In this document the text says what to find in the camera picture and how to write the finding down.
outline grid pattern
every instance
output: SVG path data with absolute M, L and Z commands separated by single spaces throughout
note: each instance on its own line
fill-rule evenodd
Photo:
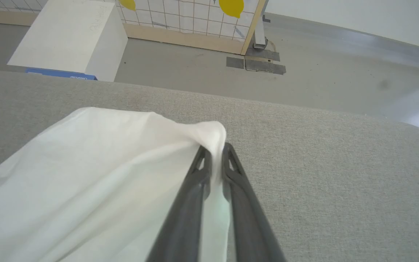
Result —
M 48 0 L 0 0 L 1 11 L 39 13 Z M 135 0 L 136 11 L 115 2 L 121 20 L 127 24 L 165 28 L 245 41 L 258 0 L 244 0 L 240 18 L 226 15 L 218 0 Z

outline white wall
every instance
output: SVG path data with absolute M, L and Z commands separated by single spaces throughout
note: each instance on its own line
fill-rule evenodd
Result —
M 266 12 L 419 46 L 419 0 L 269 0 Z

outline blue box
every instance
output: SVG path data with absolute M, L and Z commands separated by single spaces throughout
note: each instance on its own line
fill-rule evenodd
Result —
M 85 75 L 83 73 L 49 70 L 49 69 L 41 69 L 41 68 L 27 68 L 27 70 L 25 70 L 25 73 L 41 74 L 41 75 L 44 75 L 44 76 L 60 76 L 62 78 L 77 78 L 77 79 L 97 80 L 96 76 Z

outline gray floor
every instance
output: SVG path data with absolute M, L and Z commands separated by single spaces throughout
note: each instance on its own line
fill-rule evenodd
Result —
M 268 15 L 268 49 L 283 76 L 226 67 L 198 48 L 129 39 L 116 82 L 344 111 L 419 126 L 419 48 L 342 28 Z M 26 27 L 0 25 L 0 70 Z

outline wooden frame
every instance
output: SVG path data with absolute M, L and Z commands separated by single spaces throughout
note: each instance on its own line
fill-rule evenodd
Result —
M 248 46 L 250 45 L 253 33 L 255 32 L 256 23 L 261 16 L 265 2 L 266 0 L 259 0 L 245 42 L 206 35 L 198 35 L 194 33 L 181 33 L 163 28 L 144 27 L 141 25 L 124 24 L 124 29 L 127 37 L 129 38 L 138 38 L 162 43 L 177 44 L 245 55 Z M 35 21 L 37 15 L 37 13 L 0 11 L 0 24 L 30 26 L 32 25 L 33 21 Z

